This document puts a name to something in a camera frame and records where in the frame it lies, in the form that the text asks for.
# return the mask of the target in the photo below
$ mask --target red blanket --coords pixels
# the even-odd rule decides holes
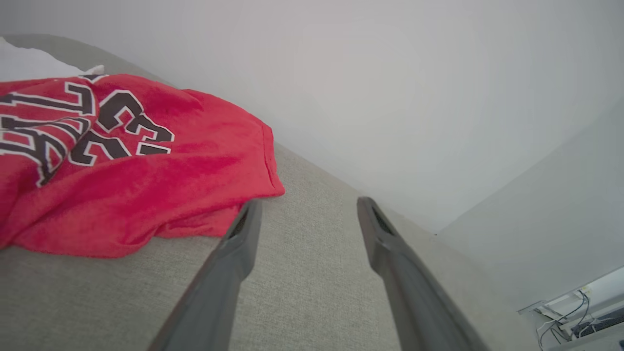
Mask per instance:
[[[121,257],[222,236],[282,194],[271,128],[215,96],[125,74],[0,83],[0,248]]]

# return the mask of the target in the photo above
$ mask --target white wall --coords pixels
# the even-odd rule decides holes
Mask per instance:
[[[19,0],[437,232],[624,96],[619,0]]]
[[[624,266],[623,136],[624,99],[438,238],[478,262],[517,310]]]

